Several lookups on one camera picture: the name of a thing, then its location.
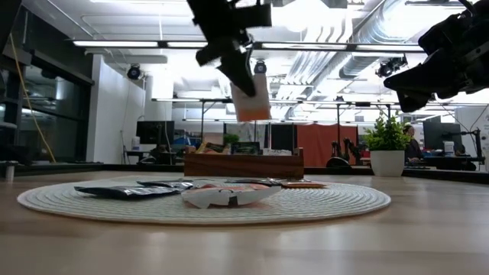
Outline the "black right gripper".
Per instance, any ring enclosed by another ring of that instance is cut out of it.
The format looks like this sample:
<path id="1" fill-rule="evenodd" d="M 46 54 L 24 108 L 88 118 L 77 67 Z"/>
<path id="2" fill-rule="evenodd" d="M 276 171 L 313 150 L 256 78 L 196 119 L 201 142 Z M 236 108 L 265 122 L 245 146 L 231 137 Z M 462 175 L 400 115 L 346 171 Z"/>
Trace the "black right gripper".
<path id="1" fill-rule="evenodd" d="M 398 92 L 403 112 L 414 112 L 434 98 L 450 99 L 471 84 L 466 55 L 478 45 L 468 34 L 479 22 L 477 12 L 462 12 L 435 24 L 418 40 L 427 58 L 384 80 L 388 89 Z"/>

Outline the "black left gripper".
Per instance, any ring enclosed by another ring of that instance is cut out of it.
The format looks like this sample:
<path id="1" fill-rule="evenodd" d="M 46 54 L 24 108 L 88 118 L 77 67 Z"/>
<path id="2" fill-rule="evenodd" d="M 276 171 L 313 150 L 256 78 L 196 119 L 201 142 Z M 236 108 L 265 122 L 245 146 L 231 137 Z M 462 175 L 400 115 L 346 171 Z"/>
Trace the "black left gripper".
<path id="1" fill-rule="evenodd" d="M 238 7 L 241 0 L 186 0 L 207 45 L 196 53 L 199 65 L 220 60 L 218 69 L 248 97 L 256 96 L 249 66 L 254 39 L 249 28 L 272 25 L 270 3 L 257 0 Z"/>

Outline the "black blackcurrant tea packet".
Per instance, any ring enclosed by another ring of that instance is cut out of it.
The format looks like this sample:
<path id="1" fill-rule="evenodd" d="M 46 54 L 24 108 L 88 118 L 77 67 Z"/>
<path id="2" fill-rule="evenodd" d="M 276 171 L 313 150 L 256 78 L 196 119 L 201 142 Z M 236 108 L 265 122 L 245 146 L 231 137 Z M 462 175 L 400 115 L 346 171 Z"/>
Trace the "black blackcurrant tea packet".
<path id="1" fill-rule="evenodd" d="M 226 180 L 225 183 L 235 184 L 258 184 L 263 186 L 282 186 L 282 179 L 266 178 L 266 179 L 238 179 L 238 180 Z"/>
<path id="2" fill-rule="evenodd" d="M 75 186 L 77 192 L 90 194 L 104 199 L 135 200 L 180 194 L 179 189 L 161 186 L 110 186 L 81 187 Z"/>
<path id="3" fill-rule="evenodd" d="M 235 142 L 231 145 L 232 155 L 259 155 L 260 143 L 256 141 Z"/>
<path id="4" fill-rule="evenodd" d="M 172 181 L 172 180 L 137 181 L 137 184 L 141 186 L 159 186 L 159 187 L 181 189 L 181 190 L 188 190 L 194 188 L 192 181 Z"/>

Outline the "orange mango tea packet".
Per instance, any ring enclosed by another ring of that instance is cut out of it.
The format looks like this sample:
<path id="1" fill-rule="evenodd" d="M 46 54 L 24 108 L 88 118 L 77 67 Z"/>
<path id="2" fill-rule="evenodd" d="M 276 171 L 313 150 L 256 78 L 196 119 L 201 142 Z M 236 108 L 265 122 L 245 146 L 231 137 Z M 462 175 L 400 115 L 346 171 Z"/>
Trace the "orange mango tea packet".
<path id="1" fill-rule="evenodd" d="M 229 146 L 222 144 L 214 144 L 211 142 L 203 142 L 196 150 L 197 154 L 224 154 L 229 153 Z"/>
<path id="2" fill-rule="evenodd" d="M 315 182 L 283 182 L 280 184 L 285 189 L 323 189 L 327 185 Z"/>

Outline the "black ceiling device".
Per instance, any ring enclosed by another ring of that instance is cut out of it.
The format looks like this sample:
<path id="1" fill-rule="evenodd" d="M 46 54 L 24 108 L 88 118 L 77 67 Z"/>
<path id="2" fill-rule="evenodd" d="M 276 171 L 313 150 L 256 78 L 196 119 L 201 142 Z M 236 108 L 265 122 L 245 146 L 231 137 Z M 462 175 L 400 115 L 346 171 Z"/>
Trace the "black ceiling device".
<path id="1" fill-rule="evenodd" d="M 385 78 L 407 65 L 408 62 L 405 55 L 402 57 L 391 57 L 380 62 L 380 66 L 376 69 L 375 74 L 380 78 Z"/>

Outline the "black computer monitor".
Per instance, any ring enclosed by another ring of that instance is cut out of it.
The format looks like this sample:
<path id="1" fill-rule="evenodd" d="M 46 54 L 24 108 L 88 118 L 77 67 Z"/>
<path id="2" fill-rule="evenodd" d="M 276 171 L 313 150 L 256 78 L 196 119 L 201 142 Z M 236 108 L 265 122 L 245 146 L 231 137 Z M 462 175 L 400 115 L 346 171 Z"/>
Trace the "black computer monitor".
<path id="1" fill-rule="evenodd" d="M 443 150 L 445 141 L 453 141 L 455 150 L 461 150 L 461 127 L 453 123 L 423 122 L 424 148 Z"/>
<path id="2" fill-rule="evenodd" d="M 172 144 L 173 121 L 138 121 L 136 136 L 141 144 Z"/>

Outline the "person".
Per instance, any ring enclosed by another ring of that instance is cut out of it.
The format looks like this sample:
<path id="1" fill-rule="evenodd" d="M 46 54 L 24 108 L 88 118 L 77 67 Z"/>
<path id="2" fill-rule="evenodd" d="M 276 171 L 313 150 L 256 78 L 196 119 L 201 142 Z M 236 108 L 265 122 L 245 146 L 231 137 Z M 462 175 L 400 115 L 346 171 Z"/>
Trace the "person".
<path id="1" fill-rule="evenodd" d="M 406 134 L 410 138 L 410 142 L 406 146 L 405 149 L 405 159 L 406 162 L 419 162 L 423 159 L 422 151 L 419 147 L 419 143 L 414 138 L 415 129 L 412 125 L 406 125 L 403 128 L 403 133 Z"/>

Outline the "green plant in white pot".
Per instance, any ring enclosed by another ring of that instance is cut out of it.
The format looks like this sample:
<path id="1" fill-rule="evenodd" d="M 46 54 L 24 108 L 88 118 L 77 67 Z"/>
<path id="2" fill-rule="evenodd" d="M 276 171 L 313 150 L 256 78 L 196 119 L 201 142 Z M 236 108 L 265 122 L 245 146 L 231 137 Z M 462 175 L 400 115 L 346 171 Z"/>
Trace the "green plant in white pot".
<path id="1" fill-rule="evenodd" d="M 364 141 L 370 152 L 371 169 L 375 176 L 401 177 L 405 150 L 411 137 L 403 132 L 404 123 L 380 115 L 373 129 L 367 129 Z"/>

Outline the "black office desk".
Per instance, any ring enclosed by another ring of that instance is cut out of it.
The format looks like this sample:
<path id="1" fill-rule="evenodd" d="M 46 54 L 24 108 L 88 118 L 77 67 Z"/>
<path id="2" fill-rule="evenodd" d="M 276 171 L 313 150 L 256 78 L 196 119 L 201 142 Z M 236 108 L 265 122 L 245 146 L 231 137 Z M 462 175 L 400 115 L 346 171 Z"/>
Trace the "black office desk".
<path id="1" fill-rule="evenodd" d="M 476 171 L 476 163 L 485 164 L 484 157 L 454 156 L 454 157 L 424 157 L 422 162 L 437 170 Z"/>

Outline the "wooden compartment tray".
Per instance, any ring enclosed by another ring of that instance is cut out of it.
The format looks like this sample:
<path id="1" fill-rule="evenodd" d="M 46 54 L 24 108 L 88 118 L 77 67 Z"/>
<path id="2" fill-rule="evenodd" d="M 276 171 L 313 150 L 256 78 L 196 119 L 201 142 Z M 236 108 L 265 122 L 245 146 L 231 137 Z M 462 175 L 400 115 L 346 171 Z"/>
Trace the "wooden compartment tray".
<path id="1" fill-rule="evenodd" d="M 183 165 L 185 176 L 256 177 L 302 179 L 303 155 L 226 155 L 187 154 Z"/>

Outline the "small black robot arms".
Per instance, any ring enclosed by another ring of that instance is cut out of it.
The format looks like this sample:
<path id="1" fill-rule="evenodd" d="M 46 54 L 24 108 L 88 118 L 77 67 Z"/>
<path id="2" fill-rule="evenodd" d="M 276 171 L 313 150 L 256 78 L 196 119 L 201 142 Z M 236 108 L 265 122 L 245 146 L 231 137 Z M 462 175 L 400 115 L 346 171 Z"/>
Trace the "small black robot arms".
<path id="1" fill-rule="evenodd" d="M 361 150 L 349 138 L 343 139 L 344 150 L 339 142 L 332 142 L 332 156 L 326 163 L 327 168 L 351 168 L 350 156 L 355 159 L 355 164 L 361 162 Z"/>

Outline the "black ceiling spotlight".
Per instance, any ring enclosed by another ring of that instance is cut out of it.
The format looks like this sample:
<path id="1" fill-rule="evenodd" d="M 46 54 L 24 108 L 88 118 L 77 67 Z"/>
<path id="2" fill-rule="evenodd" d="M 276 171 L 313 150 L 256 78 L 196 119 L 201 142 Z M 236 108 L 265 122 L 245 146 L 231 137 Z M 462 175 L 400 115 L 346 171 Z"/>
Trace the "black ceiling spotlight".
<path id="1" fill-rule="evenodd" d="M 141 65 L 138 63 L 131 64 L 126 75 L 131 80 L 139 80 L 144 76 Z"/>

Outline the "orange partition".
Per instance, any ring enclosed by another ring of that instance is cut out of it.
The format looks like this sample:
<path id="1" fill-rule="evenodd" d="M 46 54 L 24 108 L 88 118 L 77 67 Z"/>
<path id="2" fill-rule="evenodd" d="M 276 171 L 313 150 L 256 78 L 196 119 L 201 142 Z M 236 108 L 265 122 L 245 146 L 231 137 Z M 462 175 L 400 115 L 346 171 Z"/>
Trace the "orange partition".
<path id="1" fill-rule="evenodd" d="M 338 141 L 338 125 L 298 125 L 297 146 L 303 149 L 305 167 L 325 167 Z"/>

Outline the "white round woven placemat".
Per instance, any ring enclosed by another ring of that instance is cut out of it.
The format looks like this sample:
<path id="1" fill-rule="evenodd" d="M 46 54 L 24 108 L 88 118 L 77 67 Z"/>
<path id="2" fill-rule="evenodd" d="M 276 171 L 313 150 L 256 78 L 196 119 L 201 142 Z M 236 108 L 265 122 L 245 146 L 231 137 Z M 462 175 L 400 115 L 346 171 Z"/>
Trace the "white round woven placemat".
<path id="1" fill-rule="evenodd" d="M 282 189 L 249 205 L 199 209 L 172 195 L 142 200 L 96 198 L 76 187 L 136 186 L 153 176 L 122 176 L 103 180 L 60 183 L 29 189 L 17 197 L 38 212 L 100 221 L 163 225 L 252 225 L 303 222 L 361 215 L 389 206 L 391 198 L 376 189 L 325 183 L 321 189 Z"/>

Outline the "small grey cylinder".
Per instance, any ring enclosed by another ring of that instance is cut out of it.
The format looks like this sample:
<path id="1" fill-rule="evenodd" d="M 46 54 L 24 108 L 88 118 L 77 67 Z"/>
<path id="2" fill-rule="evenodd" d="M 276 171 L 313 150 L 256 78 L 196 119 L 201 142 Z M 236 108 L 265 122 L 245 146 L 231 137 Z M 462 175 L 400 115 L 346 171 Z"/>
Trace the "small grey cylinder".
<path id="1" fill-rule="evenodd" d="M 12 183 L 15 178 L 15 167 L 18 162 L 15 160 L 10 160 L 5 162 L 5 181 L 7 183 Z"/>

